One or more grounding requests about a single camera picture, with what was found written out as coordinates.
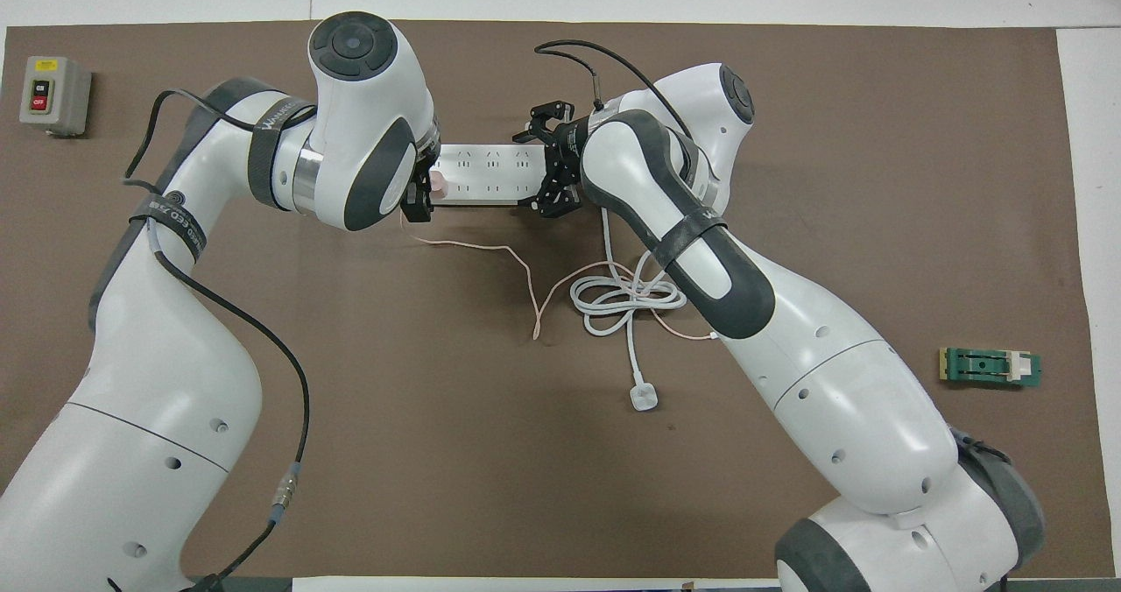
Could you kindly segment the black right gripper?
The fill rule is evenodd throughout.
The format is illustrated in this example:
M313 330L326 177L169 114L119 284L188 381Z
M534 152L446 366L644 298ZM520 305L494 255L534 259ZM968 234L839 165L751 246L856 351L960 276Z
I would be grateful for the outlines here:
M572 120L571 102L545 102L530 109L524 138L543 138L546 174L543 188L518 201L541 218L562 218L578 209L578 194L572 186L581 179L581 155L589 141L589 115ZM555 128L548 123L555 121ZM404 218L409 223L432 221L434 205L430 188L438 186L437 159L420 159L415 166L417 185L405 186Z

